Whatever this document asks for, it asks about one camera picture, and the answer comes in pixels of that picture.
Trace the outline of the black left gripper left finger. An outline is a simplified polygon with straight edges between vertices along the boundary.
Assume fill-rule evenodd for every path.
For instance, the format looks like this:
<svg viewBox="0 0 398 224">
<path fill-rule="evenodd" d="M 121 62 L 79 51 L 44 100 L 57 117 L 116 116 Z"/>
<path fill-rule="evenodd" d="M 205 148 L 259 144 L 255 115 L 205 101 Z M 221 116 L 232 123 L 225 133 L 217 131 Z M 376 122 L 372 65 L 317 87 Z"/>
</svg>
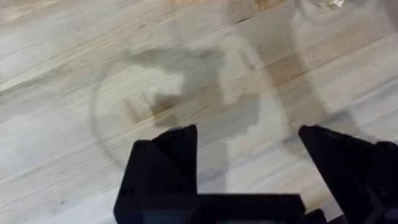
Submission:
<svg viewBox="0 0 398 224">
<path fill-rule="evenodd" d="M 191 124 L 134 142 L 113 208 L 117 223 L 188 223 L 182 208 L 135 206 L 148 196 L 197 194 L 197 140 Z"/>
</svg>

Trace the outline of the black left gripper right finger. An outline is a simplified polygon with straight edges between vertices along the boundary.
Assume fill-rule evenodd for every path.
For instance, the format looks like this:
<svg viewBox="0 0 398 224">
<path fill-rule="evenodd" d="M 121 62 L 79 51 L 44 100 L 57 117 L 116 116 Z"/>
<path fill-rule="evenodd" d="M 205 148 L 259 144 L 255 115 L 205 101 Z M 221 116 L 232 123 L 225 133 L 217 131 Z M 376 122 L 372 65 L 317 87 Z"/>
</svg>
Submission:
<svg viewBox="0 0 398 224">
<path fill-rule="evenodd" d="M 397 223 L 397 145 L 321 126 L 298 131 L 342 214 L 332 223 Z"/>
</svg>

